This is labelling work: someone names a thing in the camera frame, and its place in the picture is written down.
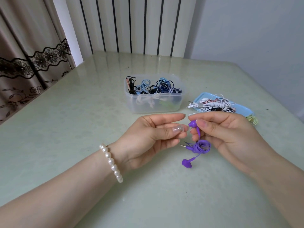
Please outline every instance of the pearl bracelet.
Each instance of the pearl bracelet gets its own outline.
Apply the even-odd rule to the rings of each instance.
[[[99,148],[102,150],[102,152],[105,154],[105,157],[108,159],[108,163],[111,166],[111,170],[113,170],[113,172],[117,178],[117,181],[119,183],[122,183],[123,177],[122,177],[117,165],[115,165],[114,159],[111,158],[111,153],[109,152],[108,147],[105,144],[101,144],[101,145],[99,145]]]

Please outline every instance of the clear plastic box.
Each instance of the clear plastic box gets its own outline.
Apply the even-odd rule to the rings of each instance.
[[[171,80],[174,83],[175,88],[180,88],[181,93],[168,93],[168,94],[141,94],[141,95],[132,95],[129,94],[128,85],[125,80],[125,94],[127,99],[127,107],[132,113],[141,114],[141,113],[157,113],[157,112],[170,112],[177,111],[181,107],[181,102],[184,99],[184,96],[187,93],[185,85],[181,80],[174,74],[134,74],[133,77],[136,77],[135,85],[140,85],[141,81],[144,79],[149,79],[151,85],[161,78],[164,77],[167,80]]]

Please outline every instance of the yellow cable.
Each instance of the yellow cable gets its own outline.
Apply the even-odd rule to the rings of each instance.
[[[253,114],[250,114],[249,116],[246,117],[248,119],[249,122],[251,122],[251,124],[253,126],[257,125],[258,120],[255,116],[253,116]]]

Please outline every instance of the hand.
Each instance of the hand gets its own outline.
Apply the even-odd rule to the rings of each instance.
[[[176,146],[187,136],[188,126],[173,123],[185,114],[153,114],[139,117],[113,144],[109,145],[125,170],[137,169],[160,150]]]
[[[210,141],[224,158],[246,174],[251,175],[258,166],[266,165],[277,154],[240,114],[206,112],[188,118],[196,120],[203,139]],[[192,128],[190,132],[192,140],[197,141],[196,129]]]

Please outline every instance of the forearm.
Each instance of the forearm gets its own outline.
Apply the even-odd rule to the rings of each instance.
[[[74,227],[116,181],[104,153],[97,151],[0,207],[0,227]]]
[[[292,227],[304,225],[304,171],[280,155],[254,171],[254,179]]]

